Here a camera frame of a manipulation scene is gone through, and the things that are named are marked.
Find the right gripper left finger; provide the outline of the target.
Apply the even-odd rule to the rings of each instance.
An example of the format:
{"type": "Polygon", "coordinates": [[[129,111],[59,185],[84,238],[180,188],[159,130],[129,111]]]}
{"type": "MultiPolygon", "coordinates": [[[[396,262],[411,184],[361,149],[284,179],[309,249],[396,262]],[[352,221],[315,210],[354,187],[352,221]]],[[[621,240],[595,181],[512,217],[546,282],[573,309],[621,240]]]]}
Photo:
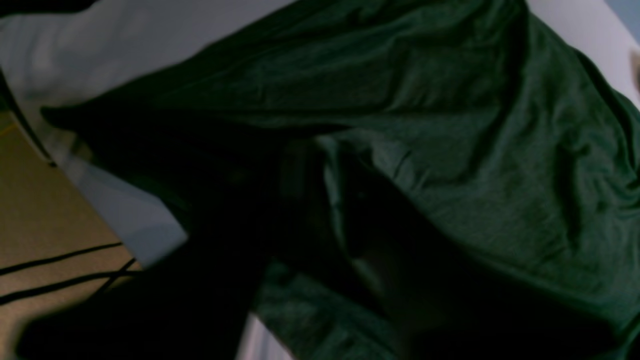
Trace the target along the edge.
{"type": "Polygon", "coordinates": [[[322,266],[313,219],[323,156],[296,141],[268,156],[249,189],[205,200],[185,244],[115,289],[30,321],[19,360],[233,360],[274,260],[322,266]]]}

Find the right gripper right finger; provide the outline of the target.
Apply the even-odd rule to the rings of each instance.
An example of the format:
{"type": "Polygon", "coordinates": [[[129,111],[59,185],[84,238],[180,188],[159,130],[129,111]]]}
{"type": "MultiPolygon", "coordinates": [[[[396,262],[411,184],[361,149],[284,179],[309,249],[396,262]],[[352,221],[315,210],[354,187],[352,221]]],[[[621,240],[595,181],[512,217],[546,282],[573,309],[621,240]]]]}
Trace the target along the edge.
{"type": "Polygon", "coordinates": [[[600,360],[605,321],[490,269],[352,153],[334,158],[340,241],[391,322],[403,360],[600,360]]]}

